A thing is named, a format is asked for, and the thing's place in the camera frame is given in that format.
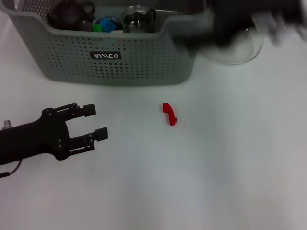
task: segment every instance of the blue object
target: blue object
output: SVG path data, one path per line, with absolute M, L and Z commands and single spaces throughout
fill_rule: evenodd
M 103 18 L 100 21 L 100 25 L 102 26 L 103 32 L 112 32 L 113 30 L 116 30 L 117 26 L 108 18 Z

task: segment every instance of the perforated basket wall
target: perforated basket wall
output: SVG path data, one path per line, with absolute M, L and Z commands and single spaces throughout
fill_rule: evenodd
M 10 11 L 10 1 L 4 0 L 1 8 Z M 154 34 L 56 30 L 47 25 L 46 15 L 57 2 L 24 0 L 18 11 L 10 11 L 13 23 L 48 78 L 104 85 L 162 85 L 189 77 L 195 52 L 176 47 L 168 32 L 168 28 L 176 30 L 183 23 L 188 28 L 188 20 L 174 19 Z M 121 59 L 96 60 L 90 55 L 110 51 L 116 51 Z

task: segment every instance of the gray plastic basket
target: gray plastic basket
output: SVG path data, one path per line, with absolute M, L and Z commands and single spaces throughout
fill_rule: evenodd
M 174 3 L 184 12 L 189 0 Z M 177 47 L 172 35 L 197 30 L 197 16 L 157 12 L 159 32 L 153 34 L 111 34 L 57 30 L 47 24 L 46 15 L 59 0 L 0 0 L 41 71 L 50 79 L 102 85 L 166 85 L 185 81 L 191 73 L 195 50 Z M 96 16 L 120 17 L 130 5 L 169 8 L 171 2 L 150 0 L 93 0 Z M 92 59 L 90 52 L 118 51 L 121 59 Z

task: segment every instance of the basket label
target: basket label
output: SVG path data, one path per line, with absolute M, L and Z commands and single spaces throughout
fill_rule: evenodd
M 119 51 L 90 51 L 90 55 L 94 60 L 121 60 Z

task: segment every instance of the red object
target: red object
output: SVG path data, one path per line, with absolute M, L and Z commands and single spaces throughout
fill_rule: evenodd
M 174 126 L 177 122 L 177 118 L 175 118 L 174 111 L 169 103 L 163 103 L 163 113 L 168 114 L 169 124 Z

